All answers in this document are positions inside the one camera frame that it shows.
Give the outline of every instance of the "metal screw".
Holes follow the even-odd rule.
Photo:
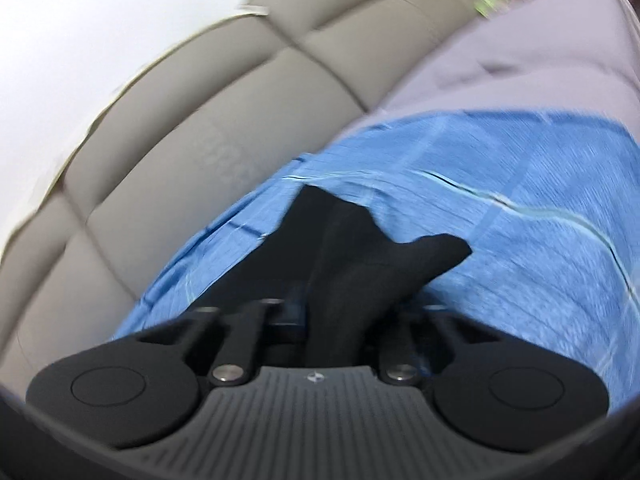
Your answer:
[[[418,370],[415,366],[407,364],[395,365],[386,371],[389,378],[398,381],[399,383],[413,379],[417,373]]]
[[[223,383],[228,383],[241,378],[244,375],[244,370],[238,365],[220,365],[212,371],[211,375]]]

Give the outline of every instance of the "small logo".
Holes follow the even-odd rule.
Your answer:
[[[306,376],[307,381],[311,381],[313,384],[321,383],[324,381],[324,375],[320,372],[313,371],[308,376]]]

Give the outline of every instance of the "black plastic mount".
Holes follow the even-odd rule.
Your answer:
[[[325,464],[326,475],[313,478],[339,467],[357,478],[349,461],[366,469],[390,460],[390,450],[405,460],[407,478],[447,461],[471,474],[608,408],[604,384],[585,366],[442,310],[399,316],[382,331],[373,367],[261,366],[260,342],[303,340],[303,323],[291,322],[302,319],[299,308],[276,298],[230,316],[188,311],[47,367],[27,401],[110,447],[137,448],[126,456],[155,457],[149,463],[176,478],[289,471],[306,467],[300,457]]]

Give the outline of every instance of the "black cloth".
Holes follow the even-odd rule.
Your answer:
[[[399,301],[471,254],[452,235],[390,240],[369,211],[305,186],[276,231],[191,306],[233,312],[249,300],[283,298],[308,284],[307,367],[355,364],[365,332]]]

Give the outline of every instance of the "blue fabric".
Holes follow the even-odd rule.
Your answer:
[[[473,255],[429,285],[442,304],[583,362],[614,408],[640,393],[640,148],[563,112],[414,116],[303,155],[196,234],[115,336],[183,312],[304,184],[366,206],[397,242],[468,240]]]

